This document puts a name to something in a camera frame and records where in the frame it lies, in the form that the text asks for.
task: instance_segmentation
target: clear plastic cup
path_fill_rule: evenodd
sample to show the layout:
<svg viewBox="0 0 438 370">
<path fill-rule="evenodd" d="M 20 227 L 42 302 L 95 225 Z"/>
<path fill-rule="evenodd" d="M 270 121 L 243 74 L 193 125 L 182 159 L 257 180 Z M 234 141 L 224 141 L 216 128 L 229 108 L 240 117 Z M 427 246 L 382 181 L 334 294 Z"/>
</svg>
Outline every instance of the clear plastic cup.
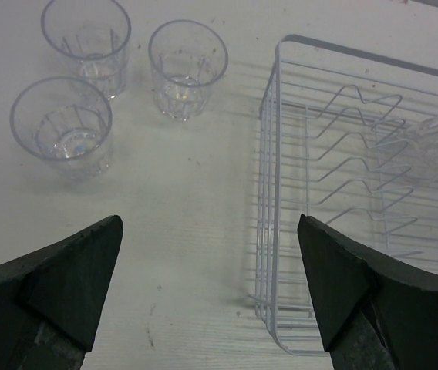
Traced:
<svg viewBox="0 0 438 370">
<path fill-rule="evenodd" d="M 438 180 L 438 117 L 415 123 L 395 139 L 400 144 L 396 160 L 410 166 L 400 183 L 424 187 Z"/>
<path fill-rule="evenodd" d="M 204 110 L 228 62 L 221 37 L 188 20 L 168 22 L 154 31 L 149 58 L 159 110 L 183 121 Z"/>
<path fill-rule="evenodd" d="M 81 96 L 77 89 L 86 93 Z M 73 77 L 33 83 L 20 93 L 10 111 L 17 143 L 74 180 L 86 180 L 108 169 L 113 155 L 112 123 L 105 96 Z"/>
<path fill-rule="evenodd" d="M 92 83 L 107 99 L 126 88 L 131 24 L 114 0 L 51 0 L 42 34 L 71 74 Z"/>
</svg>

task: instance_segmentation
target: dish rack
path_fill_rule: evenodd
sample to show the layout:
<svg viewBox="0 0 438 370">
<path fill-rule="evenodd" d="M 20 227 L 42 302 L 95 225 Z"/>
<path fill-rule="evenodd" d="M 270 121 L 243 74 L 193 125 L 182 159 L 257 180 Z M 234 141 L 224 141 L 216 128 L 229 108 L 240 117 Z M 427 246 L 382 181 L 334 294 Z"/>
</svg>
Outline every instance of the dish rack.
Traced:
<svg viewBox="0 0 438 370">
<path fill-rule="evenodd" d="M 316 63 L 302 62 L 308 52 Z M 438 116 L 438 69 L 289 35 L 276 47 L 260 113 L 255 314 L 286 352 L 326 355 L 300 213 L 438 273 L 438 183 L 399 182 L 410 168 L 399 132 Z"/>
</svg>

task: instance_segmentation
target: white wire dish rack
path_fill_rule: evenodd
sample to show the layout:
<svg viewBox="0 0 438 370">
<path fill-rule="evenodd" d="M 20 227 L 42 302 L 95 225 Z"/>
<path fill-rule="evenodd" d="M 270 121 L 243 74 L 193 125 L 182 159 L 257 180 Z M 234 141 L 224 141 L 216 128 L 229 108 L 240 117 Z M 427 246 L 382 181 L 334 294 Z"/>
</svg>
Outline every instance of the white wire dish rack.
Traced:
<svg viewBox="0 0 438 370">
<path fill-rule="evenodd" d="M 302 62 L 307 52 L 318 53 L 316 65 Z M 438 116 L 438 69 L 299 35 L 279 42 L 275 56 L 261 104 L 252 297 L 280 347 L 325 355 L 296 234 L 300 213 L 438 273 L 438 183 L 399 184 L 409 166 L 396 135 Z"/>
</svg>

